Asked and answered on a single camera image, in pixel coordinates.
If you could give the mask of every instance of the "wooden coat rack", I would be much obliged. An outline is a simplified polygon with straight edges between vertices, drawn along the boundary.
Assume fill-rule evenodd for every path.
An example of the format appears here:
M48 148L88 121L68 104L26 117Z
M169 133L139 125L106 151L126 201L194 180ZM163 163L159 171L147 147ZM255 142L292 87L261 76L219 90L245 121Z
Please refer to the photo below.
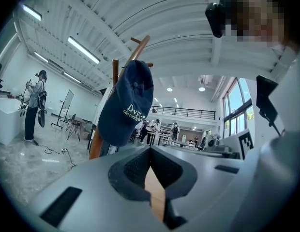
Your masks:
M135 49L135 51L132 53L130 58L127 60L125 66L130 61L138 59L141 52L143 51L143 49L146 47L148 41L150 40L150 36L147 35L142 41L139 41L139 40L134 39L134 38L131 38L131 40L138 43L138 47ZM153 67L153 63L147 63L147 65L149 67ZM119 60L118 59L113 59L112 60L113 88L115 87L118 79L121 78L124 69L122 69L119 76L118 76L118 73L119 73L118 71L119 71ZM95 133L94 133L94 137L93 137L93 140L92 140L89 160L94 159L94 158L98 158L100 156L102 145L103 145L103 139L101 138L101 136L98 132L98 125L97 125Z

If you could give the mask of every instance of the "black slot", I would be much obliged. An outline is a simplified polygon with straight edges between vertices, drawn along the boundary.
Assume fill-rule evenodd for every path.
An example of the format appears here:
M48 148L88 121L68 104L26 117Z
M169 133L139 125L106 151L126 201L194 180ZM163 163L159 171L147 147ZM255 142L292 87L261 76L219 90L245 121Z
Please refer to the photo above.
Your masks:
M228 166L223 166L223 165L218 165L215 167L217 170L221 170L224 172L232 173L232 174L237 174L239 171L239 168L233 168L233 167L228 167Z
M68 187L40 216L40 218L54 227L57 227L69 209L82 192L81 189Z

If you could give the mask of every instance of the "navy blue cap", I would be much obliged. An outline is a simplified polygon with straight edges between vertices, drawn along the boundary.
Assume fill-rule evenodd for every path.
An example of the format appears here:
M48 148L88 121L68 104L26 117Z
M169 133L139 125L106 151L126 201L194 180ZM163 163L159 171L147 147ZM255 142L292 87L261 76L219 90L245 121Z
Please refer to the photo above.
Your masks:
M148 116L152 100L153 80L148 65L130 61L98 120L102 139L113 146L126 145L135 126Z

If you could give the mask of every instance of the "backpack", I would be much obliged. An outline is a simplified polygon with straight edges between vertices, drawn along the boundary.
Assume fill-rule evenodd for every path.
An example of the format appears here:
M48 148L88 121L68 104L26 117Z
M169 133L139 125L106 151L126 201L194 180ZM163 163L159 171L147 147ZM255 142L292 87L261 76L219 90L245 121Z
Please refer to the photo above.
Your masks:
M175 126L174 128L173 128L173 134L177 134L178 133L178 126Z
M39 109L44 110L45 109L45 101L47 99L47 92L44 90L45 89L45 83L42 81L43 83L43 91L41 91L38 96L37 96L37 105Z

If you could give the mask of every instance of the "window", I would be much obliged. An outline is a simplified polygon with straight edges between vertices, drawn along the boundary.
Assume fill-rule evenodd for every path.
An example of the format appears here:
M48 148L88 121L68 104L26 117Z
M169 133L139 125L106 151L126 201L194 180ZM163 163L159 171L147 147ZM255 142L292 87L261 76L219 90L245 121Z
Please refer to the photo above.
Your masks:
M238 108L240 108L242 105L241 92L237 82L228 96L229 96L229 103L231 106L231 113L232 113Z
M254 140L254 113L249 88L244 78L235 78L223 98L223 107L223 138L249 129Z
M246 102L251 98L246 79L240 78L239 83L242 89L244 102Z

